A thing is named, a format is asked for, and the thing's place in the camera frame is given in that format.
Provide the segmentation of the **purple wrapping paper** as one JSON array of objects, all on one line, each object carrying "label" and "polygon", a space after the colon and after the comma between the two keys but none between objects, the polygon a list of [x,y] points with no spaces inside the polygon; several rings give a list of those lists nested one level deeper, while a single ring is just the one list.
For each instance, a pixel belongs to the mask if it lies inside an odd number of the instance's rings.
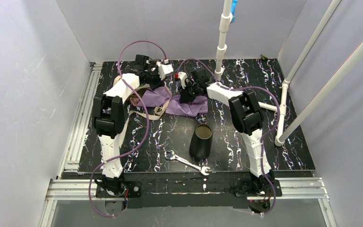
[{"label": "purple wrapping paper", "polygon": [[159,87],[155,90],[146,90],[142,101],[146,107],[164,107],[167,114],[196,117],[198,114],[208,113],[208,100],[205,96],[196,97],[191,103],[180,103],[180,95],[172,95],[168,87]]}]

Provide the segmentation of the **cream ribbon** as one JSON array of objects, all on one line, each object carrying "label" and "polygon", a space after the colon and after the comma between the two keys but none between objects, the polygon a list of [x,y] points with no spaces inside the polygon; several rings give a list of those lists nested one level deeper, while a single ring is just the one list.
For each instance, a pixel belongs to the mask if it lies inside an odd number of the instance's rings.
[{"label": "cream ribbon", "polygon": [[113,87],[104,92],[104,94],[109,97],[119,96],[122,98],[122,104],[125,104],[125,102],[129,99],[129,96],[134,96],[143,107],[154,107],[153,115],[148,114],[148,111],[128,112],[128,118],[125,120],[122,132],[115,136],[115,141],[118,142],[120,148],[124,142],[128,122],[132,114],[138,114],[153,121],[158,120],[166,111],[170,100],[173,97],[167,86],[162,85],[153,89],[149,84],[141,84],[139,76],[132,73],[117,76],[114,79]]}]

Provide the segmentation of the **pink flower bunch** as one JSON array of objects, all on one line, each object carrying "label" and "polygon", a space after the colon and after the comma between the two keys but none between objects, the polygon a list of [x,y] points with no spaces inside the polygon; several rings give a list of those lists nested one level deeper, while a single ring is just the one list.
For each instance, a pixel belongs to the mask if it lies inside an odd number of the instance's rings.
[{"label": "pink flower bunch", "polygon": [[138,106],[140,103],[140,99],[138,98],[138,96],[136,94],[131,94],[128,98],[129,102],[133,105],[133,106]]}]

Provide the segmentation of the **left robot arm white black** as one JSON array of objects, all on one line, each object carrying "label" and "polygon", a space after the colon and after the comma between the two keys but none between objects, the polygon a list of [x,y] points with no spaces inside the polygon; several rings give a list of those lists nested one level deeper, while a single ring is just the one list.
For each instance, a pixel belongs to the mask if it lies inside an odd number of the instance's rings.
[{"label": "left robot arm white black", "polygon": [[153,61],[148,56],[138,54],[111,89],[94,97],[92,126],[101,144],[103,176],[119,178],[123,172],[119,155],[127,128],[125,101],[140,87],[156,89],[163,86],[166,75],[172,71],[173,67],[167,59]]}]

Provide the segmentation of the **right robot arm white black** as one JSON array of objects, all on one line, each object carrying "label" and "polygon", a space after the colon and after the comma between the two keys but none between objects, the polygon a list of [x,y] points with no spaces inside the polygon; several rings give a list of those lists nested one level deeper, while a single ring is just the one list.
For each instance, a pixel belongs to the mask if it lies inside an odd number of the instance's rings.
[{"label": "right robot arm white black", "polygon": [[193,79],[185,72],[175,74],[180,81],[180,103],[191,103],[198,96],[207,96],[229,107],[232,123],[241,134],[250,161],[250,173],[257,178],[271,170],[261,139],[264,113],[254,93],[245,93],[224,86],[221,82],[210,83],[204,69],[191,72]]}]

